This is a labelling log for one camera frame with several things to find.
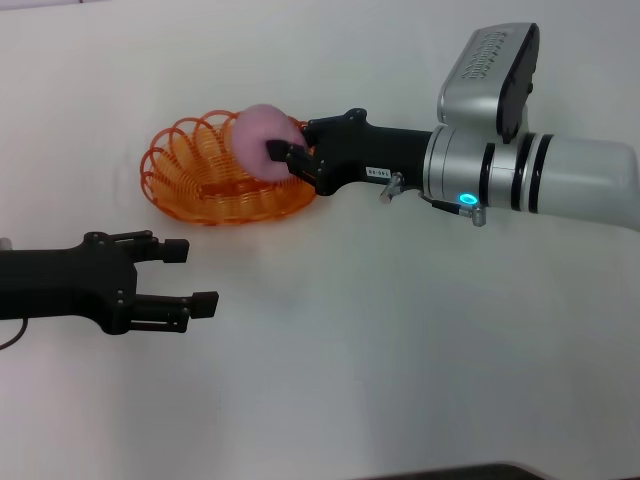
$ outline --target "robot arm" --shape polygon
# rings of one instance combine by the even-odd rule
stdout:
[[[442,87],[433,132],[374,127],[364,109],[311,120],[310,149],[273,140],[271,158],[332,195],[355,181],[381,200],[417,189],[432,206],[485,224],[510,208],[640,230],[638,162],[629,146],[528,130],[540,33],[532,23],[474,32]]]
[[[0,240],[0,250],[0,320],[78,315],[110,335],[185,332],[189,317],[213,317],[218,304],[217,292],[191,297],[136,294],[134,264],[184,263],[186,240],[162,243],[149,231],[90,232],[67,250],[11,250],[6,239]]]

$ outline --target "white table surface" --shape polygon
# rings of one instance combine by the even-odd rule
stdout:
[[[333,480],[508,460],[640,474],[640,234],[351,185],[282,223],[197,228],[138,187],[160,129],[271,102],[433,129],[472,30],[536,21],[533,131],[640,150],[635,1],[112,0],[0,12],[0,234],[191,241],[139,290],[217,289],[185,335],[33,321],[0,352],[3,478]],[[9,338],[18,322],[3,322]]]

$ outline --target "black stripe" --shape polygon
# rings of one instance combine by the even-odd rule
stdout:
[[[527,164],[527,158],[529,158],[531,144],[533,143],[535,136],[535,133],[527,133],[524,136],[522,145],[520,145],[520,150],[518,150],[518,157],[516,158],[516,170],[513,172],[513,183],[511,184],[511,208],[517,211],[520,211],[522,174],[524,173],[524,166]]]
[[[489,206],[489,174],[491,173],[491,162],[496,151],[495,143],[487,143],[482,157],[482,168],[480,170],[480,185],[478,186],[478,196],[480,205]]]
[[[542,176],[542,167],[544,166],[544,157],[547,156],[547,149],[553,135],[543,135],[536,152],[536,161],[533,164],[533,174],[531,175],[531,187],[529,189],[529,211],[538,213],[538,193],[540,191],[540,178]]]

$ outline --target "pink ball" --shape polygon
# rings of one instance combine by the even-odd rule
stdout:
[[[238,116],[231,134],[231,148],[236,161],[258,180],[286,180],[291,176],[287,164],[271,160],[267,140],[286,140],[306,146],[300,130],[276,107],[254,105],[247,108]]]

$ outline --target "orange basket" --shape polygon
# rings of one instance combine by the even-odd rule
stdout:
[[[231,130],[237,116],[215,110],[158,133],[140,163],[147,199],[177,220],[200,225],[276,220],[309,205],[315,197],[311,185],[296,177],[263,182],[235,162]]]

